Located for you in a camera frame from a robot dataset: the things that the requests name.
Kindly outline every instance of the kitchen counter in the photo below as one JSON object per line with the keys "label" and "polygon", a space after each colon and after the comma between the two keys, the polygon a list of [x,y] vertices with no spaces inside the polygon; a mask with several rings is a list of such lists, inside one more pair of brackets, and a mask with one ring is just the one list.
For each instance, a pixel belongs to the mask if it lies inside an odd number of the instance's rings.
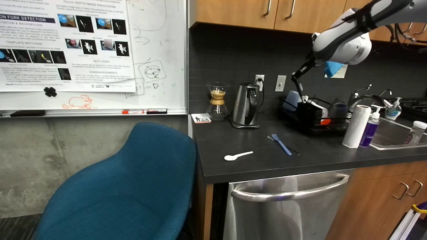
{"label": "kitchen counter", "polygon": [[[405,120],[399,122],[412,125]],[[259,129],[236,129],[228,119],[193,123],[205,184],[427,160],[427,147],[384,151],[373,147],[350,149],[341,144],[343,136],[304,135],[276,117],[260,116],[260,125]],[[267,138],[273,133],[300,155],[287,155],[278,143]],[[248,151],[254,153],[235,161],[224,160],[225,155]]]}

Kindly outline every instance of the wall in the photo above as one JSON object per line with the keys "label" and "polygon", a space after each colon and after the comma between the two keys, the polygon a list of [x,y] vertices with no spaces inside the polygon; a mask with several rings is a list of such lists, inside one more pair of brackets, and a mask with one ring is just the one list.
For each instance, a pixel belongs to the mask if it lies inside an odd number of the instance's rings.
{"label": "wall", "polygon": [[[189,37],[189,111],[202,113],[209,104],[206,83],[231,85],[225,96],[229,112],[234,106],[237,86],[253,82],[255,74],[265,74],[265,103],[262,111],[275,111],[279,96],[295,86],[290,74],[303,63],[311,49],[309,34],[200,24]],[[325,79],[323,67],[314,68],[301,78],[305,94],[326,101],[336,97],[347,101],[351,92],[373,86],[369,94],[385,88],[395,97],[425,97],[425,54],[403,50],[397,44],[373,43],[372,54],[362,63],[349,66],[345,79]],[[277,75],[287,75],[284,92],[274,92]]]}
{"label": "wall", "polygon": [[0,218],[43,212],[67,178],[116,153],[143,121],[187,134],[187,116],[1,119]]}

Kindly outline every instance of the plastic bottle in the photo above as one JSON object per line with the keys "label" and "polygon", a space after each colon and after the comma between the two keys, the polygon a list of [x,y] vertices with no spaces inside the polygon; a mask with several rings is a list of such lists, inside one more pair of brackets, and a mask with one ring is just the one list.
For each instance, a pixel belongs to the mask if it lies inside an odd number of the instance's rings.
{"label": "plastic bottle", "polygon": [[405,144],[419,143],[426,128],[427,128],[427,123],[415,121],[414,125],[409,131],[408,138],[406,139]]}
{"label": "plastic bottle", "polygon": [[365,132],[363,133],[362,140],[360,141],[359,147],[367,148],[371,144],[372,138],[380,124],[380,106],[372,105],[372,107],[376,107],[377,111],[372,113],[370,116],[368,123],[366,124]]}
{"label": "plastic bottle", "polygon": [[397,100],[394,102],[393,106],[391,108],[386,109],[386,118],[396,120],[396,118],[402,113],[402,107],[400,107],[400,99],[402,98],[398,97]]}

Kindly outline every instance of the glass carafe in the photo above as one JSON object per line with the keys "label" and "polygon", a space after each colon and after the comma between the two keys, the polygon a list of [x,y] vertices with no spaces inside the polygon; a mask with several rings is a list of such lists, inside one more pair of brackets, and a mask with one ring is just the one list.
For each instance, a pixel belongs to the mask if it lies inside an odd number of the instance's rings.
{"label": "glass carafe", "polygon": [[211,94],[211,103],[206,109],[206,113],[211,120],[222,120],[228,115],[227,107],[225,106],[224,96],[227,88],[230,85],[222,82],[210,82],[207,84],[209,93]]}

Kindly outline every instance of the poster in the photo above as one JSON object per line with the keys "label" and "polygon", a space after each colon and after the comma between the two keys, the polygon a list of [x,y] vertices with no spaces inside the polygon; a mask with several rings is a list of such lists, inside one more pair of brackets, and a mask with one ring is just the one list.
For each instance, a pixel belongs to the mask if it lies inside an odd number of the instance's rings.
{"label": "poster", "polygon": [[0,0],[0,91],[135,92],[126,0]]}

